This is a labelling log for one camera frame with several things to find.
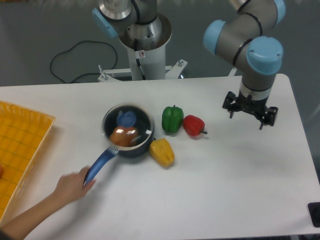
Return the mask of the person's hand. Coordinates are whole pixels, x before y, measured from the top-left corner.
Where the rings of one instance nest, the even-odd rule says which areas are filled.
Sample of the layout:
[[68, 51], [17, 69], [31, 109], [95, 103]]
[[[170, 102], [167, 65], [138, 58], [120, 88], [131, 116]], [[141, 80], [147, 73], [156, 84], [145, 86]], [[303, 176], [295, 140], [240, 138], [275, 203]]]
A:
[[89, 167], [85, 166], [79, 172], [61, 176], [52, 193], [53, 199], [64, 206], [84, 197], [96, 183], [95, 180], [85, 183], [88, 171]]

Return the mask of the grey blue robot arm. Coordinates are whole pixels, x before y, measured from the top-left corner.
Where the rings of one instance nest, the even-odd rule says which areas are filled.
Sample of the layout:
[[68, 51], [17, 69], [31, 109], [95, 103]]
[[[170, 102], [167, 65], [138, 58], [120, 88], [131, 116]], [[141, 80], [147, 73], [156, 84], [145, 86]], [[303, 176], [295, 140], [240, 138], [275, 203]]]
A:
[[[238, 94], [229, 92], [223, 108], [231, 115], [245, 112], [262, 126], [273, 126], [278, 108], [266, 103], [282, 65], [281, 43], [264, 33], [284, 17], [282, 0], [232, 0], [238, 17], [232, 22], [213, 21], [205, 30], [203, 45], [242, 72]], [[169, 20], [158, 12], [155, 0], [102, 0], [92, 17], [109, 38], [126, 47], [131, 77], [162, 80], [166, 68], [166, 45], [172, 36]]]

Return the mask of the person's forearm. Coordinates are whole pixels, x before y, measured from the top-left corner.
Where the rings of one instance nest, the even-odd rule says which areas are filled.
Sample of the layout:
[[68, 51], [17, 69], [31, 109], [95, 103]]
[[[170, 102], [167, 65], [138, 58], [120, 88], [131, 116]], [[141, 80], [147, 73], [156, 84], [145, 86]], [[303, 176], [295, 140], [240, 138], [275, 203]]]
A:
[[1, 240], [24, 240], [39, 224], [63, 207], [53, 194], [0, 228]]

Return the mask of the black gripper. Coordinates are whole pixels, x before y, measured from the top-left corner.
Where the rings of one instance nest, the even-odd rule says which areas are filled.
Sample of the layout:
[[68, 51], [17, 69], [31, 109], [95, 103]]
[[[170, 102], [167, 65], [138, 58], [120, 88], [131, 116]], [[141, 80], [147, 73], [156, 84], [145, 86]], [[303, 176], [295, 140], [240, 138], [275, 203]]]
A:
[[255, 116], [260, 120], [261, 130], [264, 126], [273, 127], [276, 121], [278, 107], [266, 107], [267, 98], [262, 100], [250, 100], [244, 96], [236, 96], [232, 91], [229, 91], [224, 99], [222, 108], [229, 112], [229, 118], [232, 119], [234, 113], [245, 112]]

